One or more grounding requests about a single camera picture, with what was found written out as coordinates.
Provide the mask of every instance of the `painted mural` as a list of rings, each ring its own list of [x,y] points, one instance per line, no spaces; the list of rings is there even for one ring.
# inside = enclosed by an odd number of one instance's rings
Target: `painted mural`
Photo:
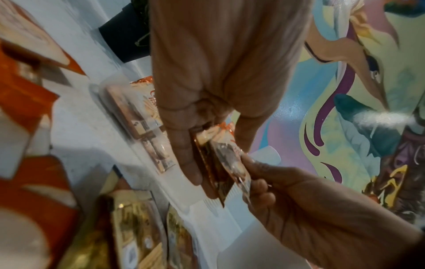
[[[282,166],[423,222],[424,13],[425,0],[316,0],[294,77],[251,150],[270,145]]]

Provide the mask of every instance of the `orange packaging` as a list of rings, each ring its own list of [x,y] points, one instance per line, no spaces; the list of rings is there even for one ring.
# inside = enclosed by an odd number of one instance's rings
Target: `orange packaging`
[[[0,41],[5,51],[85,75],[26,10],[9,0],[0,0]]]
[[[53,268],[79,221],[61,162],[25,158],[12,180],[0,178],[0,218],[0,245],[10,251],[0,253],[6,267]]]

